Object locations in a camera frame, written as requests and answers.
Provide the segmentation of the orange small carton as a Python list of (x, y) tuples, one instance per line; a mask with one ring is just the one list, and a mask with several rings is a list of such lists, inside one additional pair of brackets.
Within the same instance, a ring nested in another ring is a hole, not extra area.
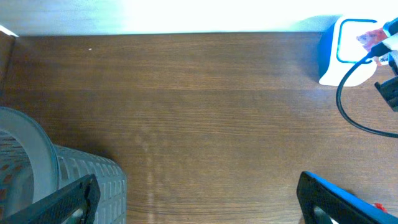
[[(382, 28), (376, 30), (370, 30), (356, 37), (356, 40), (363, 46), (363, 48), (370, 52), (372, 47), (380, 43), (382, 40), (386, 39), (387, 35)], [(388, 54), (380, 57), (374, 57), (373, 60), (378, 66), (387, 65), (389, 61)]]

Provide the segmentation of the red snack bag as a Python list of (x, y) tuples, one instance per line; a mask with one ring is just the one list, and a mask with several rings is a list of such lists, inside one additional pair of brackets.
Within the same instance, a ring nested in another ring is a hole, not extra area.
[(387, 213), (386, 208), (383, 206), (383, 204), (381, 203), (374, 203), (374, 206), (380, 210), (382, 210), (383, 212)]

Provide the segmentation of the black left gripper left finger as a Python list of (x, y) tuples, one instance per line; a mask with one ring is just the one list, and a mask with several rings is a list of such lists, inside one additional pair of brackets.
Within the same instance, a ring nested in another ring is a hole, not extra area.
[(86, 175), (1, 223), (93, 223), (100, 201), (96, 176)]

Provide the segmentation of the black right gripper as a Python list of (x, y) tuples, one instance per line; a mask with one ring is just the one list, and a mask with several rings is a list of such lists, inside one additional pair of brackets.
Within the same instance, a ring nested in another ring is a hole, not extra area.
[(394, 77), (383, 83), (376, 82), (374, 86), (392, 111), (397, 112), (397, 54), (389, 54), (388, 59)]

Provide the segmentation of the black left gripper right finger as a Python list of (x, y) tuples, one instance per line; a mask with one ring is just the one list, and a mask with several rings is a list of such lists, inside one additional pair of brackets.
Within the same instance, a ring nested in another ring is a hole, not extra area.
[(301, 173), (296, 194), (306, 224), (397, 223), (397, 217), (309, 171)]

